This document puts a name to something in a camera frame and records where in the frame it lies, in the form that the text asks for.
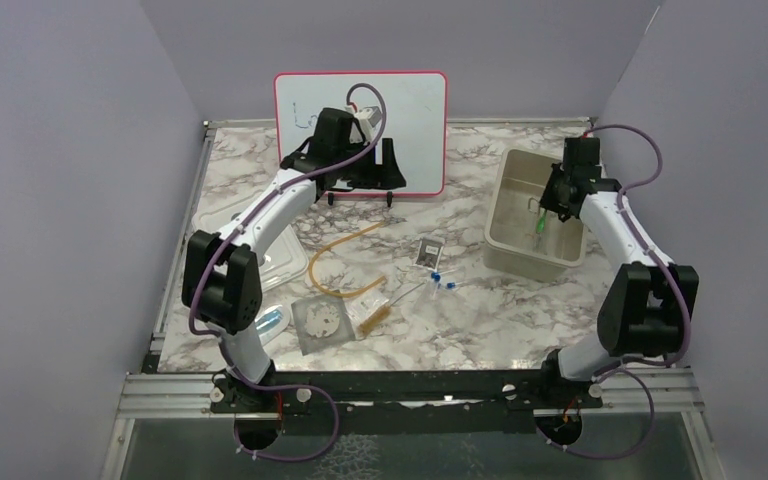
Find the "small clear zip bag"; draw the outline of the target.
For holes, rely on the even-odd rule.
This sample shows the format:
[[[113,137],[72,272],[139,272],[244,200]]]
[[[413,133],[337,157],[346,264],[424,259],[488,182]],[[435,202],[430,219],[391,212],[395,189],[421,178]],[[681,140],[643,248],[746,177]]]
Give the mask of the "small clear zip bag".
[[[347,313],[354,327],[359,327],[381,307],[389,303],[389,298],[378,289],[371,289],[350,299],[346,303]]]

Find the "metal crucible tongs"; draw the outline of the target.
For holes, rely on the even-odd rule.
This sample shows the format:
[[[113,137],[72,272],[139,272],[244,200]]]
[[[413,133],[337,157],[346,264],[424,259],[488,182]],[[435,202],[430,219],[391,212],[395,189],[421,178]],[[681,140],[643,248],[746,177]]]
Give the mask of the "metal crucible tongs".
[[[537,253],[545,251],[543,248],[543,232],[546,226],[546,219],[548,211],[544,209],[537,197],[530,197],[528,200],[527,209],[529,213],[535,215],[533,231],[530,234],[532,238],[533,250]]]

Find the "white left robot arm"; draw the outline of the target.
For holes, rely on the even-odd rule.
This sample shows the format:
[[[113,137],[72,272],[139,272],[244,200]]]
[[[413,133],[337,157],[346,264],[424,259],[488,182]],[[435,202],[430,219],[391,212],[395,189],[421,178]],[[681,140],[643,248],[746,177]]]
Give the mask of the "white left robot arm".
[[[394,165],[393,140],[384,136],[382,109],[325,108],[312,133],[280,162],[274,179],[237,218],[215,232],[195,231],[185,251],[182,302],[189,321],[215,336],[232,375],[236,396],[258,411],[273,401],[266,377],[273,365],[255,326],[262,300],[260,268],[267,250],[297,216],[339,183],[387,189]]]

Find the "bag of filter paper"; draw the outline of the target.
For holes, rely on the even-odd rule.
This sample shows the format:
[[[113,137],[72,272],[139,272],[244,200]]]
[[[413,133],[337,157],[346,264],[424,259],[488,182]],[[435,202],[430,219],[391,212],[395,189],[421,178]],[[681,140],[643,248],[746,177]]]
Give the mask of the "bag of filter paper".
[[[308,297],[293,302],[291,312],[303,356],[356,339],[343,298],[325,294]]]

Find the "yellow rubber tubing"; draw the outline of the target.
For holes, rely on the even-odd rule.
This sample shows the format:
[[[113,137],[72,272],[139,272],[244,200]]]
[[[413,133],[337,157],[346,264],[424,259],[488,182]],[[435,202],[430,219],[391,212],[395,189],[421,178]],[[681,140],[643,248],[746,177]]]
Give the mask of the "yellow rubber tubing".
[[[368,266],[364,266],[362,261],[347,258],[345,255],[339,256],[336,249],[342,248],[350,242],[359,240],[386,224],[386,221],[377,222],[369,227],[328,243],[315,252],[309,260],[306,270],[307,279],[310,281],[311,286],[320,294],[349,300],[358,298],[385,284],[387,281],[386,275],[378,273],[376,277],[372,279],[370,277]],[[318,275],[319,262],[327,254],[333,254],[333,257],[326,261],[325,282],[322,282],[322,279]]]

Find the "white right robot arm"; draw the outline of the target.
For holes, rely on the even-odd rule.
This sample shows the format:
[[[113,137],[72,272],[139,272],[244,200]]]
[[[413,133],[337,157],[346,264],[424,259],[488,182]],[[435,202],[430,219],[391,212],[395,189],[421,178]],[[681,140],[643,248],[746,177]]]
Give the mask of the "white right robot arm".
[[[606,254],[614,279],[596,332],[552,354],[557,369],[538,378],[539,398],[560,407],[576,395],[576,381],[630,363],[669,367],[680,361],[690,346],[699,275],[656,245],[634,214],[627,188],[604,176],[599,139],[565,139],[540,205],[562,221],[582,222]]]

